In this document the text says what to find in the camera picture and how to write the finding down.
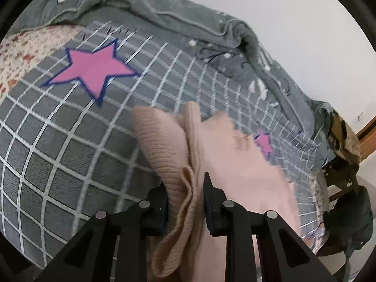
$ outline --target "pink sweater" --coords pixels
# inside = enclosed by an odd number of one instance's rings
[[[149,281],[168,276],[169,281],[224,281],[226,238],[210,236],[204,221],[205,172],[228,199],[248,211],[275,210],[300,234],[294,184],[278,166],[265,161],[253,137],[235,130],[225,113],[201,122],[195,102],[186,104],[184,116],[136,107],[133,124],[140,148],[169,198],[168,234],[151,241]],[[259,266],[255,238],[254,244]]]

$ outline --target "metal bolt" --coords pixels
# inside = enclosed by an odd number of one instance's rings
[[[142,200],[138,203],[138,205],[140,206],[140,208],[147,208],[150,206],[150,202],[148,202],[147,200]]]
[[[102,219],[102,218],[105,218],[107,215],[106,211],[98,211],[97,213],[95,213],[95,217],[98,218],[98,219]]]
[[[266,216],[268,216],[268,218],[277,218],[278,217],[278,213],[276,211],[268,211],[266,212]]]
[[[224,202],[223,202],[223,205],[226,207],[226,208],[232,208],[234,205],[235,205],[235,203],[232,201],[232,200],[225,200]]]

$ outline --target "wooden door frame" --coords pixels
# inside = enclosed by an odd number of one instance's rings
[[[376,117],[356,135],[360,141],[360,156],[363,161],[376,150]]]

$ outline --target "pink star patch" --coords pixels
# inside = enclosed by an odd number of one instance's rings
[[[261,152],[265,157],[268,157],[269,154],[273,152],[273,149],[270,146],[269,134],[260,132],[260,134],[257,135],[254,140],[256,145],[261,149]]]
[[[116,57],[117,39],[94,52],[66,49],[69,66],[49,79],[43,86],[79,80],[98,106],[102,106],[108,80],[138,75]]]

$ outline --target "gray plaid blanket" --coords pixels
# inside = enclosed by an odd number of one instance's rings
[[[310,175],[318,145],[260,91],[150,33],[94,21],[65,47],[93,51],[116,38],[117,57],[140,76],[112,80],[101,108],[78,82],[41,87],[68,65],[63,49],[22,78],[0,106],[1,232],[45,267],[96,211],[123,211],[158,185],[138,147],[131,109],[178,113],[196,101],[203,118],[225,110],[243,132],[270,134],[270,162],[294,182],[302,235],[315,249],[322,230]]]

